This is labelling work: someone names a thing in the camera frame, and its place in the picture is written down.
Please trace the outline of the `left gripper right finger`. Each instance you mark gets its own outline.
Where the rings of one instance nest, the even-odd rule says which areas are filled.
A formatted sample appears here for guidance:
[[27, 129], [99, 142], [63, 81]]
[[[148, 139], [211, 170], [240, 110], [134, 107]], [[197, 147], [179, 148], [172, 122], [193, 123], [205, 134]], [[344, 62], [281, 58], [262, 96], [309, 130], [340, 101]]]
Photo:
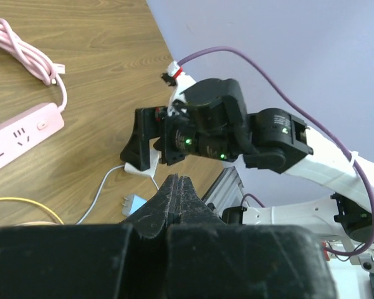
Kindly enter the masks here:
[[225, 224], [182, 176], [172, 193], [168, 298], [335, 298], [318, 238], [294, 225]]

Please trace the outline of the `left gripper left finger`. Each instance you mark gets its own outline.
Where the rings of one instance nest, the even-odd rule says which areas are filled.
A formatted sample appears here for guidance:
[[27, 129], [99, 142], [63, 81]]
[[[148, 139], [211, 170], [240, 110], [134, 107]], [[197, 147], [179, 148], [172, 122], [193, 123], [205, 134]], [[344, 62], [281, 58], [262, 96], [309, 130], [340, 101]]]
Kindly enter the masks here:
[[0, 227], [0, 298], [165, 298], [178, 176], [119, 224]]

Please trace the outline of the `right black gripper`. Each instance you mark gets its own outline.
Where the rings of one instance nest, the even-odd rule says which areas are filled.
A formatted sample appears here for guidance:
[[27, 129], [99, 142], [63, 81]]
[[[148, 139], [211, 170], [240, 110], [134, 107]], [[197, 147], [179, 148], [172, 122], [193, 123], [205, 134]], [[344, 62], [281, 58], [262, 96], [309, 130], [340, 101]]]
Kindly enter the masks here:
[[252, 154], [252, 133], [242, 91], [237, 80], [208, 78], [182, 92], [176, 114], [163, 118], [162, 107], [135, 110], [132, 134], [120, 159], [132, 165], [147, 161], [150, 140], [161, 151], [168, 166], [187, 155], [234, 162], [241, 154]]

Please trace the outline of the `white charger plug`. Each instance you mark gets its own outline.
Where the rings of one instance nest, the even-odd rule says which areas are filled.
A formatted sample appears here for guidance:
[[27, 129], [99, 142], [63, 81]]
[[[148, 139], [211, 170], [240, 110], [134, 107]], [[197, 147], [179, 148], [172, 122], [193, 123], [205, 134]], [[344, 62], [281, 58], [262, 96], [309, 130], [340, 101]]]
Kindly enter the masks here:
[[151, 149], [149, 151], [149, 158], [147, 161], [143, 161], [141, 165], [132, 165], [131, 163], [125, 163], [124, 170], [128, 174], [143, 176], [147, 178], [154, 178], [156, 169], [160, 160], [160, 152]]

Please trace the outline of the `blue charger plug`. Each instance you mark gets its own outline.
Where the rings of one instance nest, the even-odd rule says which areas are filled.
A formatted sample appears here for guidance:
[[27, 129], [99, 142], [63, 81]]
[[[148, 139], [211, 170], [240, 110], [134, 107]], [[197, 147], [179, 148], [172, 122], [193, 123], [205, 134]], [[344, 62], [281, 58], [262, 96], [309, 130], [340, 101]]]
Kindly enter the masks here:
[[146, 204], [146, 202], [146, 199], [141, 198], [136, 194], [130, 194], [124, 198], [122, 214], [126, 217], [129, 217], [144, 204]]

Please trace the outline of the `pink power strip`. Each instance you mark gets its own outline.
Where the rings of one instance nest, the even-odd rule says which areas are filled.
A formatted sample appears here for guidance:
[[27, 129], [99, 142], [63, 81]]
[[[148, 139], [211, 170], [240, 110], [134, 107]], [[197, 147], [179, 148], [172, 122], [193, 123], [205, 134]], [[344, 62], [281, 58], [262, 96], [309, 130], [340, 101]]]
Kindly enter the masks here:
[[65, 125], [55, 103], [41, 103], [0, 124], [0, 169]]

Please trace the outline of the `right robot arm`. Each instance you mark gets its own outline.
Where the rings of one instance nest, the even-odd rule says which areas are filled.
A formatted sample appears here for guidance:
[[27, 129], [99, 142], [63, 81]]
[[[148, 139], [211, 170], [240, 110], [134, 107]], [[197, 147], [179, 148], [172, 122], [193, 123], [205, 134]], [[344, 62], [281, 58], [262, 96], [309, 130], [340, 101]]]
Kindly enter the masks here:
[[374, 163], [341, 150], [279, 108], [248, 113], [236, 80], [202, 80], [177, 92], [168, 107], [137, 109], [120, 157], [146, 171], [151, 149], [167, 165], [188, 155], [225, 162], [242, 157], [247, 168], [308, 179], [332, 191], [302, 204], [229, 207], [224, 222], [299, 225], [324, 239], [374, 241]]

